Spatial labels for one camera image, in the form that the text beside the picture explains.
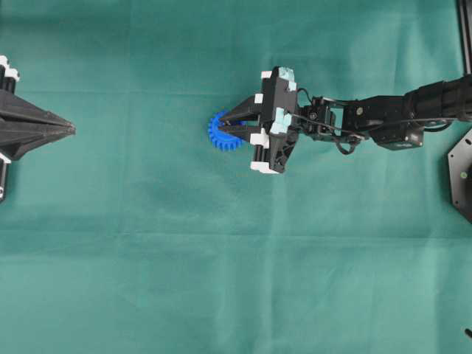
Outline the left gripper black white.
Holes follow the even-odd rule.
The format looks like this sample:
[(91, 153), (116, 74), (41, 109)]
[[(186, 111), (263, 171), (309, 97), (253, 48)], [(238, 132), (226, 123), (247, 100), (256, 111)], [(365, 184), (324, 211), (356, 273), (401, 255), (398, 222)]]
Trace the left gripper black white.
[(1, 117), (42, 125), (39, 128), (9, 128), (1, 131), (1, 201), (6, 198), (8, 167), (26, 153), (68, 136), (76, 128), (64, 118), (45, 111), (12, 94), (20, 75), (10, 66), (7, 56), (1, 56)]

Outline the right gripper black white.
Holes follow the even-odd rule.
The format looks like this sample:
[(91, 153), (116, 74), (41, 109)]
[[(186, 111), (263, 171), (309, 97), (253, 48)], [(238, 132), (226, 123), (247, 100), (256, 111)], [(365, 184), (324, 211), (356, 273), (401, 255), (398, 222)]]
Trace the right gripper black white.
[[(252, 95), (221, 117), (223, 132), (254, 146), (250, 168), (259, 173), (280, 174), (299, 138), (296, 115), (297, 83), (294, 71), (276, 66), (262, 72), (262, 91)], [(257, 125), (240, 122), (257, 121)]]

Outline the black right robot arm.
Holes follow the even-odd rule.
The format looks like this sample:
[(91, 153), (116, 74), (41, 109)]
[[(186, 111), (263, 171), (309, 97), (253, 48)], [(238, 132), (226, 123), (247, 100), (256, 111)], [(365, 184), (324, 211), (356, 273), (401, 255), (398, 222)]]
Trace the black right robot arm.
[(456, 121), (471, 120), (471, 76), (440, 81), (403, 96), (363, 100), (311, 97), (300, 106), (294, 72), (276, 66), (261, 74), (260, 92), (219, 119), (220, 131), (254, 146), (250, 168), (279, 174), (299, 135), (333, 143), (350, 155), (364, 141), (388, 150), (420, 148), (426, 132), (445, 130)]

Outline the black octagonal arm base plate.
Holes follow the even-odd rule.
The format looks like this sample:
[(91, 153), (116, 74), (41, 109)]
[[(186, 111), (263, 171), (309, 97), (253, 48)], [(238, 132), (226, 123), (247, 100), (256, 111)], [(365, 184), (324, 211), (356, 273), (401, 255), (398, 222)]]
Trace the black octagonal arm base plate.
[(471, 130), (448, 153), (451, 202), (471, 222)]

